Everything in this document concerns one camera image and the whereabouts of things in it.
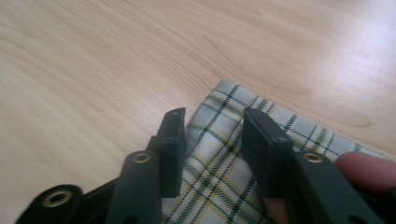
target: wood grain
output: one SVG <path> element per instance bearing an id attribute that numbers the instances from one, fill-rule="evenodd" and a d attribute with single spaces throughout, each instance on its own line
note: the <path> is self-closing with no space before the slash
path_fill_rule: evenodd
<path id="1" fill-rule="evenodd" d="M 393 1 L 1 1 L 0 222 L 118 175 L 223 78 L 396 160 Z"/>

